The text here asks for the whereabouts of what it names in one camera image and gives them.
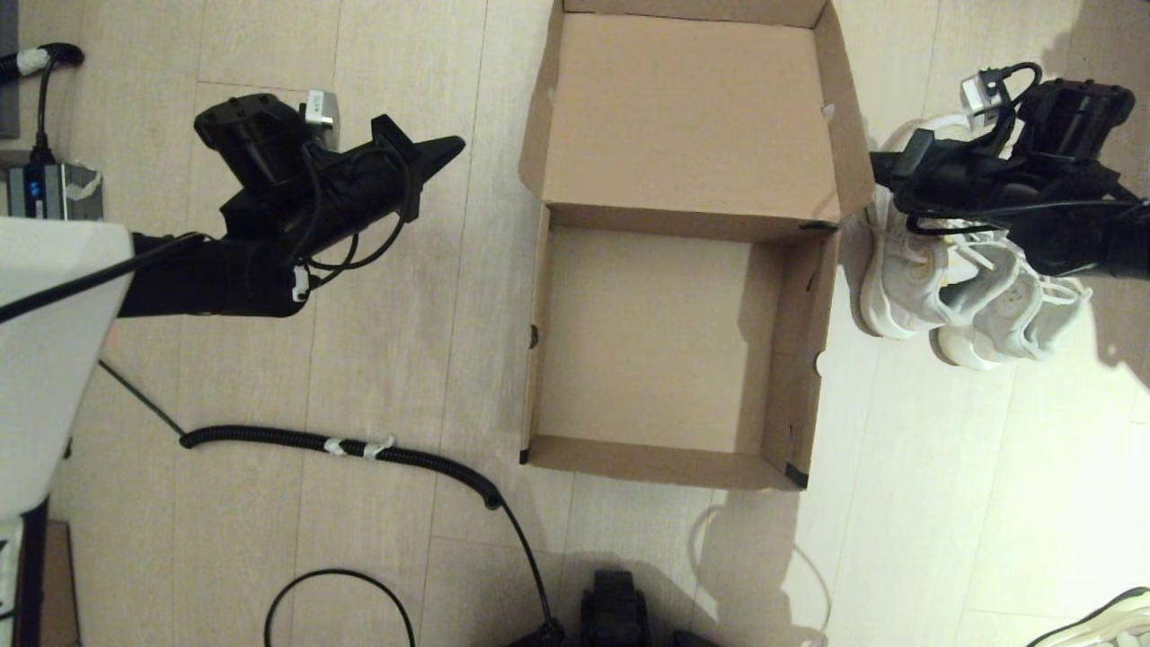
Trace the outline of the white mesh sneaker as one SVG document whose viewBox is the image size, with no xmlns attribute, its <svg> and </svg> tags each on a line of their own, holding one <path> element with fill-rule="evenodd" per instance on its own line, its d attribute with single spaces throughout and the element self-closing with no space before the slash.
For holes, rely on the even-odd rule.
<svg viewBox="0 0 1150 647">
<path fill-rule="evenodd" d="M 957 286 L 972 311 L 935 336 L 954 365 L 990 371 L 1017 360 L 1051 359 L 1092 300 L 1087 284 L 1038 274 L 1010 242 L 972 242 L 960 259 L 977 269 Z"/>
<path fill-rule="evenodd" d="M 871 261 L 862 276 L 859 308 L 877 336 L 895 340 L 946 326 L 969 326 L 1022 274 L 1019 251 L 990 232 L 917 234 L 894 192 L 875 185 L 865 209 L 871 229 Z"/>
</svg>

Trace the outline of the brown cardboard shoe box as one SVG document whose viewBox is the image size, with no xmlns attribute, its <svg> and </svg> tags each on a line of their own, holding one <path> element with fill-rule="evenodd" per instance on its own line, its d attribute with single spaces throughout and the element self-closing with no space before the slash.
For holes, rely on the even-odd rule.
<svg viewBox="0 0 1150 647">
<path fill-rule="evenodd" d="M 833 0 L 555 0 L 521 462 L 805 490 L 843 219 L 874 187 Z"/>
</svg>

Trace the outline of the grey power supply unit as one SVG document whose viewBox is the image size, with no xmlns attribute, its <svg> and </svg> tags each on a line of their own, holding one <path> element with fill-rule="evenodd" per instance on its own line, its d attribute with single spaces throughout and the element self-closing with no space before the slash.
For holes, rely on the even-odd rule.
<svg viewBox="0 0 1150 647">
<path fill-rule="evenodd" d="M 26 164 L 5 171 L 8 216 L 102 221 L 103 176 L 82 164 Z"/>
</svg>

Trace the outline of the dark grey panel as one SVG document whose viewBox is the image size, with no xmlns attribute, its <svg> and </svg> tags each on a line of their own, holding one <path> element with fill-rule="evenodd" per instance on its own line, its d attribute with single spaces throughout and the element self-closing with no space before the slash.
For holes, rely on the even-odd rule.
<svg viewBox="0 0 1150 647">
<path fill-rule="evenodd" d="M 0 139 L 20 137 L 18 0 L 0 0 Z"/>
</svg>

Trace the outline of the white black-soled sneaker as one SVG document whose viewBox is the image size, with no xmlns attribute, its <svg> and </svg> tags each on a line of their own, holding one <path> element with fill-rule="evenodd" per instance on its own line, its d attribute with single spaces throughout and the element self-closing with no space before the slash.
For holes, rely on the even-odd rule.
<svg viewBox="0 0 1150 647">
<path fill-rule="evenodd" d="M 1150 647 L 1150 587 L 1126 590 L 1084 618 L 1038 636 L 1026 647 Z"/>
</svg>

